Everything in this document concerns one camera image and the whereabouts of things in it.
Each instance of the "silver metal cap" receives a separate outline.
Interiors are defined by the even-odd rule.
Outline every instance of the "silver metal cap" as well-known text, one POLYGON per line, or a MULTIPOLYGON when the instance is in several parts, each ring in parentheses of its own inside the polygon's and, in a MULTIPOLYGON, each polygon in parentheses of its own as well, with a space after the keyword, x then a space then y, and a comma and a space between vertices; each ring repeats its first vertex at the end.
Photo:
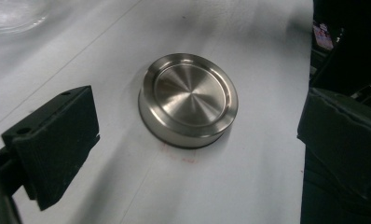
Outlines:
POLYGON ((219 138, 238 111, 236 90, 214 63, 171 54, 148 68, 139 94, 147 128, 178 147, 203 147, 219 138))

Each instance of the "white tabletop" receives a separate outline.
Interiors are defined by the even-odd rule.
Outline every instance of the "white tabletop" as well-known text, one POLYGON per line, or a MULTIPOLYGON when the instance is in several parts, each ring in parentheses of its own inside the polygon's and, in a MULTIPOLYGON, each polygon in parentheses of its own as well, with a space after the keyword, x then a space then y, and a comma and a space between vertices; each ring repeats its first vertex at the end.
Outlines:
POLYGON ((0 134, 91 85, 101 141, 48 210, 17 191, 25 224, 299 223, 312 1, 53 3, 41 26, 0 36, 0 134), (137 107, 148 65, 180 52, 216 63, 239 96, 231 130, 198 150, 157 140, 137 107))

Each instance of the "metal disc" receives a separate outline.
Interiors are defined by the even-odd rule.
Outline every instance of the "metal disc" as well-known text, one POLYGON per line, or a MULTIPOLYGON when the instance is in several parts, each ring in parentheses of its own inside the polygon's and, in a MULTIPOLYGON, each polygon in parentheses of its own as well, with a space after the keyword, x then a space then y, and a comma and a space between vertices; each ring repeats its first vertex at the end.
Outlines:
POLYGON ((235 88, 214 63, 171 54, 147 70, 139 94, 147 128, 178 147, 203 147, 221 136, 238 111, 235 88))

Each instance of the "transparent glass object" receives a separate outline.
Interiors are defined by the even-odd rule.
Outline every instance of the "transparent glass object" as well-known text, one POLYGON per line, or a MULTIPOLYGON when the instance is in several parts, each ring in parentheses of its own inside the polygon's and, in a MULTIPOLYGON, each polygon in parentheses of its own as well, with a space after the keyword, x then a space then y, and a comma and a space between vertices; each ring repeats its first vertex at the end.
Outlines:
POLYGON ((0 0, 0 34, 29 30, 48 15, 49 0, 0 0))

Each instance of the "brushed metal surface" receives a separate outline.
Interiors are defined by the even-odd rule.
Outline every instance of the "brushed metal surface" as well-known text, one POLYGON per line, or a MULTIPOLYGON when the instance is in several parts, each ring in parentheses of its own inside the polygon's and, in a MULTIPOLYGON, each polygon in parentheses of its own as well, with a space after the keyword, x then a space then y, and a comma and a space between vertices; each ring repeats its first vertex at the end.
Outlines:
POLYGON ((139 94, 147 128, 178 147, 203 147, 236 117, 238 96, 225 72, 191 54, 171 54, 147 70, 139 94))

